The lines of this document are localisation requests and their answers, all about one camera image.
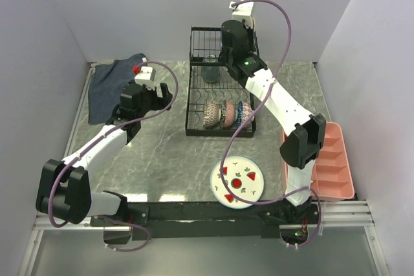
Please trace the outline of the blue grey ceramic mug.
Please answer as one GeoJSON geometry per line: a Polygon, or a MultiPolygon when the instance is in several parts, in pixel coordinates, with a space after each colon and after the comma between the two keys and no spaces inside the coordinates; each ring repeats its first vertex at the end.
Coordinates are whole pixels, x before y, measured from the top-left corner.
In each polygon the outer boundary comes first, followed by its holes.
{"type": "Polygon", "coordinates": [[[205,83],[217,83],[221,79],[220,67],[216,65],[219,60],[213,54],[207,55],[203,59],[201,76],[205,83]]]}

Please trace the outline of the blue patterned bowl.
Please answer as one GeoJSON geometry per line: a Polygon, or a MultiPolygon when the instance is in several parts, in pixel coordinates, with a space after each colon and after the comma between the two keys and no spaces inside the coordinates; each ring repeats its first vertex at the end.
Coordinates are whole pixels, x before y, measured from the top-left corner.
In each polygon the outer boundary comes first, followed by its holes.
{"type": "Polygon", "coordinates": [[[236,127],[239,128],[253,113],[250,104],[244,101],[239,101],[236,105],[237,118],[235,119],[236,127]]]}

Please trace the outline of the pink floral leaf-pattern bowl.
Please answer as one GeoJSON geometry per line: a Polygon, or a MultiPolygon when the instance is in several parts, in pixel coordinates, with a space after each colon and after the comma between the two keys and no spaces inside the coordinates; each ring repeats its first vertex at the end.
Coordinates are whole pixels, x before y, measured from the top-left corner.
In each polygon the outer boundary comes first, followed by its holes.
{"type": "Polygon", "coordinates": [[[228,101],[223,100],[220,104],[221,108],[221,118],[220,118],[220,126],[222,128],[229,128],[231,127],[236,119],[236,110],[235,105],[228,101]]]}

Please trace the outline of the blue scale pattern bowl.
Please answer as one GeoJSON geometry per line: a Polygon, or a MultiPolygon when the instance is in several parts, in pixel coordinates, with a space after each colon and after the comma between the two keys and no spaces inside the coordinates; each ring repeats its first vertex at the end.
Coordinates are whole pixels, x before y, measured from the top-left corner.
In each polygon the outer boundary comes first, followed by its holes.
{"type": "Polygon", "coordinates": [[[204,117],[203,117],[203,127],[205,129],[211,129],[218,126],[221,119],[221,105],[208,102],[204,105],[204,117]]]}

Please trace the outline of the light blue plate underneath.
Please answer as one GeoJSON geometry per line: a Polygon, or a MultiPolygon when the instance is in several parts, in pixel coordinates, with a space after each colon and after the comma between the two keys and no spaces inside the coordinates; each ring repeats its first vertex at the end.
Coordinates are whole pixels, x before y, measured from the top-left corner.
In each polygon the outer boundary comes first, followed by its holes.
{"type": "MultiPolygon", "coordinates": [[[[232,209],[252,206],[229,193],[221,180],[220,160],[214,165],[210,175],[210,188],[216,200],[232,209]]],[[[224,161],[223,176],[226,185],[237,196],[257,202],[264,191],[263,173],[259,166],[244,156],[229,156],[224,161]]]]}

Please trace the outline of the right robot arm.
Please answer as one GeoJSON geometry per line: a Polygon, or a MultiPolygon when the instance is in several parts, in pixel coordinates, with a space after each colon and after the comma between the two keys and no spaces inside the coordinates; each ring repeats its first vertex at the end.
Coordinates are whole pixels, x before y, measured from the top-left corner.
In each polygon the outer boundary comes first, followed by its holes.
{"type": "Polygon", "coordinates": [[[302,107],[276,80],[266,63],[254,52],[255,32],[234,19],[221,26],[220,62],[229,75],[261,101],[281,125],[286,140],[279,148],[288,166],[285,219],[298,223],[306,215],[304,203],[311,196],[311,175],[323,141],[326,119],[302,107]]]}

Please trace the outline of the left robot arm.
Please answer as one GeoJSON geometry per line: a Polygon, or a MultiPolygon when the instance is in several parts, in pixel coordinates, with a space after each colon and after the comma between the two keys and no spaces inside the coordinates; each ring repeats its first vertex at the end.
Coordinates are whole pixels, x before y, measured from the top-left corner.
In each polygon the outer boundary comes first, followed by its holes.
{"type": "Polygon", "coordinates": [[[141,129],[141,122],[170,109],[177,95],[170,93],[166,83],[160,84],[162,94],[148,84],[130,81],[120,95],[110,118],[102,130],[82,148],[62,160],[48,160],[41,172],[36,209],[49,216],[55,227],[79,224],[87,217],[106,216],[120,226],[130,218],[127,198],[112,191],[94,193],[90,176],[126,146],[141,129]]]}

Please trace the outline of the dark blue cloth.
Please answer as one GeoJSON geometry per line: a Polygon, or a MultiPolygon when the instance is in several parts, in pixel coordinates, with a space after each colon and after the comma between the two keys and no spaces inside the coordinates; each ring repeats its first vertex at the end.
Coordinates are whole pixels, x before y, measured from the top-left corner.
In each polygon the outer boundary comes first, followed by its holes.
{"type": "Polygon", "coordinates": [[[127,59],[116,59],[95,67],[88,91],[90,125],[105,123],[113,108],[120,103],[120,95],[127,83],[134,79],[133,67],[147,61],[138,53],[127,59]]]}

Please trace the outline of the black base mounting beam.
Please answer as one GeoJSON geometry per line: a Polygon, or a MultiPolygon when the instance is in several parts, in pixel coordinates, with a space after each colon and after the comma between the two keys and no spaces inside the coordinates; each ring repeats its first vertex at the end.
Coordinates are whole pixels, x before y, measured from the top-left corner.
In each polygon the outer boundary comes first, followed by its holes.
{"type": "Polygon", "coordinates": [[[135,202],[120,215],[93,216],[90,224],[103,229],[105,243],[117,246],[168,238],[279,239],[284,235],[283,226],[299,228],[288,241],[303,244],[308,238],[308,225],[320,222],[320,207],[312,200],[299,207],[282,200],[245,209],[232,209],[219,202],[135,202]]]}

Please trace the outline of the pink compartment tray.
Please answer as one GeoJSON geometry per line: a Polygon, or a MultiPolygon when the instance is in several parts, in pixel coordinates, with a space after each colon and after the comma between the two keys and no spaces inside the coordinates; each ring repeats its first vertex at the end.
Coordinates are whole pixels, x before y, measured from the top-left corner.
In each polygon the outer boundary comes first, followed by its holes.
{"type": "Polygon", "coordinates": [[[338,202],[354,197],[354,185],[349,168],[341,127],[327,122],[323,147],[314,163],[313,170],[305,168],[305,176],[297,168],[282,161],[284,192],[311,186],[322,201],[338,202]]]}

